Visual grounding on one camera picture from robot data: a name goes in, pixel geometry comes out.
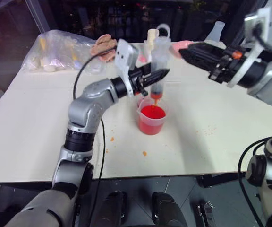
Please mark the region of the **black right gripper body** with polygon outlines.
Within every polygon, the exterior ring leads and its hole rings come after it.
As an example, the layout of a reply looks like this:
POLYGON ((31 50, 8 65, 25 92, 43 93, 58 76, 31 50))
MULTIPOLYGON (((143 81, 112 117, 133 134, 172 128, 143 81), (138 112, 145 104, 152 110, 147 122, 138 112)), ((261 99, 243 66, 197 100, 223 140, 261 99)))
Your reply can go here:
POLYGON ((228 83, 244 63, 245 52, 242 47, 227 47, 222 50, 220 59, 210 71, 208 79, 217 83, 228 83))

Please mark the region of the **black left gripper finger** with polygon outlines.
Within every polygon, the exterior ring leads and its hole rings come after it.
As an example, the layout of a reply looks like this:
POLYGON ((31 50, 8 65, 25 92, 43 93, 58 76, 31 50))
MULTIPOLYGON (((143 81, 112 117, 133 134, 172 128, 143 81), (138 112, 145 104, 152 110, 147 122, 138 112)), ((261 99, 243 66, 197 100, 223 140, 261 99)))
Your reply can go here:
POLYGON ((140 67, 137 67, 137 71, 140 71, 142 74, 150 74, 151 73, 151 63, 144 64, 140 67))
POLYGON ((159 69, 157 71, 153 71, 149 76, 143 78, 143 86, 148 87, 154 83, 163 80, 167 76, 169 71, 169 69, 159 69))

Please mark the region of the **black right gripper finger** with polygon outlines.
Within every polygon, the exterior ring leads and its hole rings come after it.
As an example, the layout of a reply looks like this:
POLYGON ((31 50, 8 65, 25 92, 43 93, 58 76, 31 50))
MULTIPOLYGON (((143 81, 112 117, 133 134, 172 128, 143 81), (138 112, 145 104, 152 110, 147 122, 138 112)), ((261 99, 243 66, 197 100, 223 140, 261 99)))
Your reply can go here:
POLYGON ((207 43, 194 43, 190 44, 186 51, 190 53, 222 53, 224 50, 207 43))
POLYGON ((187 63, 205 71, 211 71, 222 57, 221 48, 180 49, 179 53, 187 63))

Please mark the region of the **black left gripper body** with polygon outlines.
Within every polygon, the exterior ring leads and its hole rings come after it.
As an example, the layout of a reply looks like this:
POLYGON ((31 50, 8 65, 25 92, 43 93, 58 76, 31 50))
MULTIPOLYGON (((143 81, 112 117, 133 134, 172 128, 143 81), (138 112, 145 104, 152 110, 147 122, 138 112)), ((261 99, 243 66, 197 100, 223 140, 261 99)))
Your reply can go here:
POLYGON ((133 95, 141 94, 142 96, 147 96, 148 92, 142 85, 144 76, 144 70, 142 68, 134 68, 128 71, 129 82, 132 86, 133 95))

